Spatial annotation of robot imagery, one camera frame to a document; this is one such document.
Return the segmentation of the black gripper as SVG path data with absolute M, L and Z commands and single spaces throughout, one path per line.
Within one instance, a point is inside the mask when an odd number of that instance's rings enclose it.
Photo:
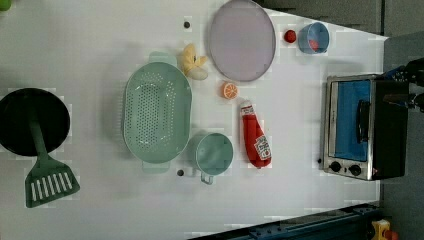
M 384 80 L 390 80 L 402 84 L 413 84 L 424 87 L 424 59 L 419 58 L 409 61 L 406 65 L 401 65 L 383 74 Z M 422 93 L 408 94 L 388 94 L 383 97 L 383 101 L 399 107 L 424 111 L 424 99 Z

